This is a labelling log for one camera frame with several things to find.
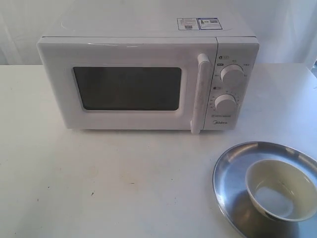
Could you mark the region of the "white microwave door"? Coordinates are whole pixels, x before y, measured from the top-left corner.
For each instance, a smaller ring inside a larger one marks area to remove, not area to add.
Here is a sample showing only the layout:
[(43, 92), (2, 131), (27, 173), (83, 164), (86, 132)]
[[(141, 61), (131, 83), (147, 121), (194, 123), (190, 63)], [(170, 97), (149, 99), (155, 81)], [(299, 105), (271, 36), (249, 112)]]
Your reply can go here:
[(204, 128), (214, 37), (43, 37), (37, 47), (70, 129)]

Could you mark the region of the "white ceramic bowl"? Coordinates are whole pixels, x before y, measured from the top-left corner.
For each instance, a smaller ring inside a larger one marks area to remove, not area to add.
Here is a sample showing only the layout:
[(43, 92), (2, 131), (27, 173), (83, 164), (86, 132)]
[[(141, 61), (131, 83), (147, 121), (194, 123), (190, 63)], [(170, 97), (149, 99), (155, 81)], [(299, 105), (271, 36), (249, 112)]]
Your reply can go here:
[(295, 166), (273, 159), (251, 164), (245, 174), (253, 206), (274, 221), (301, 222), (317, 212), (317, 188)]

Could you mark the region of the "white microwave oven body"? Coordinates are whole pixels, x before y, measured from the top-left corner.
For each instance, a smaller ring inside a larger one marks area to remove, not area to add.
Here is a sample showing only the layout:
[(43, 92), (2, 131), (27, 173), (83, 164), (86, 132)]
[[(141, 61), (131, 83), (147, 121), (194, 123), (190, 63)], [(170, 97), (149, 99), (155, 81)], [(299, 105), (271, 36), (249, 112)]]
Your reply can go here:
[[(178, 30), (177, 18), (202, 17), (218, 18), (223, 29)], [(134, 5), (119, 4), (102, 8), (78, 5), (41, 38), (43, 37), (216, 38), (218, 48), (203, 130), (226, 130), (235, 127), (260, 46), (257, 38), (240, 18), (222, 9), (217, 11), (217, 16), (212, 16), (207, 7), (181, 10), (171, 6), (137, 8)], [(243, 69), (244, 80), (238, 85), (227, 85), (220, 79), (220, 72), (230, 64), (239, 65)], [(214, 101), (223, 94), (235, 98), (235, 111), (216, 111)]]

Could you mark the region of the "lower white control knob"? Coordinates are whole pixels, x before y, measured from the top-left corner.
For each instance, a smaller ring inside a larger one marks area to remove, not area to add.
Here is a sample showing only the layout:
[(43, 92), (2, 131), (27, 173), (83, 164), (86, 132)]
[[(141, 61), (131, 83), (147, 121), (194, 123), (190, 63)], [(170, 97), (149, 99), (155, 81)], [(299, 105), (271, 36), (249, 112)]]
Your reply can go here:
[(236, 101), (232, 95), (223, 94), (214, 101), (215, 109), (220, 113), (231, 113), (236, 109)]

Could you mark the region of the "white control knob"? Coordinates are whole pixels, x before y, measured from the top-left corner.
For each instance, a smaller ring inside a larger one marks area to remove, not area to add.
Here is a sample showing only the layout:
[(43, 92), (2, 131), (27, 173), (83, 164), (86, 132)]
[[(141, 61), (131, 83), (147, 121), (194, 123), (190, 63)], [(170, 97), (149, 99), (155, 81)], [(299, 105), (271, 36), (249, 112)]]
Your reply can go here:
[(227, 85), (238, 85), (244, 80), (244, 72), (242, 67), (236, 64), (230, 64), (220, 72), (220, 79)]
[(231, 113), (236, 109), (236, 101), (232, 95), (223, 94), (214, 101), (215, 109), (220, 113)]

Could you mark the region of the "upper white control knob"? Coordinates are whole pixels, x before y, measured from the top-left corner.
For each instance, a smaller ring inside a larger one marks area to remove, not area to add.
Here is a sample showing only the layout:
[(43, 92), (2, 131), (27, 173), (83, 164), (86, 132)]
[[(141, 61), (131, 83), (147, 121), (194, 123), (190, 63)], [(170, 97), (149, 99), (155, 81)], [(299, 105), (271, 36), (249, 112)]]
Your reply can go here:
[(227, 85), (238, 85), (244, 80), (244, 72), (242, 67), (236, 64), (230, 64), (220, 72), (220, 79)]

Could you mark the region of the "round stainless steel tray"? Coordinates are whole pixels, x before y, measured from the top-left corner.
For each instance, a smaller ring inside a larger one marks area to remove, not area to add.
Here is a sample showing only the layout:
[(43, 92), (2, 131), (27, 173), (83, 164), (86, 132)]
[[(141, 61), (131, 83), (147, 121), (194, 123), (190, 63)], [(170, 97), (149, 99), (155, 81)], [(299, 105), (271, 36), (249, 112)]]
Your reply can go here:
[(226, 150), (213, 171), (213, 190), (219, 208), (237, 231), (245, 238), (315, 238), (317, 217), (302, 222), (274, 221), (256, 210), (245, 185), (247, 168), (263, 159), (277, 159), (302, 169), (317, 180), (317, 162), (291, 147), (270, 142), (246, 142)]

